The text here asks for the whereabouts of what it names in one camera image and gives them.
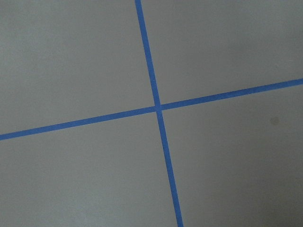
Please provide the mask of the blue tape lengthwise centre line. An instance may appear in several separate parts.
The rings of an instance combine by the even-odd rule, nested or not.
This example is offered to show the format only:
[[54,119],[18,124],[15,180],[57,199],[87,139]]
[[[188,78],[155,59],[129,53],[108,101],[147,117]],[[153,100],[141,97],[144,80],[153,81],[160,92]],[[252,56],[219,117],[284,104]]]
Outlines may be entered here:
[[138,17],[138,21],[139,21],[139,27],[140,27],[140,32],[141,32],[141,37],[142,37],[142,42],[143,42],[147,69],[148,69],[149,78],[150,78],[152,96],[153,96],[154,106],[155,106],[155,113],[157,115],[158,128],[159,128],[159,132],[160,132],[160,138],[161,138],[163,154],[164,154],[164,159],[165,159],[165,164],[166,164],[166,169],[167,169],[167,174],[168,174],[169,187],[170,187],[173,207],[174,207],[174,211],[175,211],[176,222],[177,222],[178,227],[182,227],[184,225],[184,223],[183,223],[181,209],[180,209],[180,203],[179,203],[179,199],[178,199],[178,191],[177,191],[177,187],[176,187],[173,165],[172,165],[171,156],[170,156],[169,143],[168,143],[165,123],[164,123],[164,119],[163,119],[162,107],[161,107],[158,85],[157,85],[156,75],[155,75],[155,71],[154,71],[152,55],[151,55],[151,50],[150,50],[150,45],[149,45],[149,40],[148,40],[148,34],[147,34],[147,29],[146,29],[144,14],[143,14],[142,2],[140,0],[136,0],[135,6],[136,6],[137,17]]

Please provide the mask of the blue tape crosswise line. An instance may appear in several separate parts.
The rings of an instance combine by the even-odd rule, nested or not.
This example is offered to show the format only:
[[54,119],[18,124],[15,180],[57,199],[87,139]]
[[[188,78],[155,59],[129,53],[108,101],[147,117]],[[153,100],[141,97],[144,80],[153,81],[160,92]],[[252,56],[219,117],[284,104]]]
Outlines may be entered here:
[[107,114],[107,115],[102,115],[102,116],[97,116],[97,117],[92,117],[92,118],[87,118],[87,119],[81,119],[81,120],[76,120],[76,121],[71,121],[71,122],[64,122],[64,123],[59,123],[59,124],[54,124],[54,125],[48,125],[48,126],[43,126],[43,127],[38,127],[38,128],[28,129],[28,130],[10,132],[10,133],[6,133],[6,134],[2,134],[0,136],[0,139],[9,140],[9,139],[14,139],[14,138],[19,138],[19,137],[24,137],[24,136],[29,136],[29,135],[41,134],[41,133],[51,132],[51,131],[58,131],[58,130],[63,130],[63,129],[67,129],[67,128],[79,127],[79,126],[83,126],[83,125],[106,122],[106,121],[122,119],[122,118],[126,118],[126,117],[132,117],[132,116],[148,114],[148,113],[156,113],[157,117],[161,118],[162,112],[165,110],[176,109],[176,108],[180,108],[180,107],[184,107],[184,106],[190,106],[190,105],[196,105],[196,104],[202,104],[202,103],[208,103],[208,102],[213,102],[213,101],[217,101],[217,100],[229,99],[229,98],[238,97],[238,96],[245,96],[245,95],[250,95],[250,94],[255,94],[255,93],[267,92],[267,91],[282,89],[282,88],[286,88],[286,87],[294,87],[294,86],[298,86],[298,85],[302,85],[302,84],[303,84],[302,79],[289,80],[289,81],[284,81],[284,82],[279,82],[279,83],[274,83],[274,84],[269,84],[269,85],[251,87],[251,88],[246,88],[246,89],[241,89],[241,90],[236,90],[236,91],[231,91],[231,92],[226,92],[226,93],[220,93],[220,94],[215,94],[215,95],[210,95],[210,96],[203,96],[203,97],[198,97],[198,98],[193,98],[193,99],[188,99],[188,100],[182,100],[182,101],[162,104],[160,106],[145,107],[145,108],[134,109],[134,110],[124,111],[124,112],[119,112],[119,113],[112,113],[112,114]]

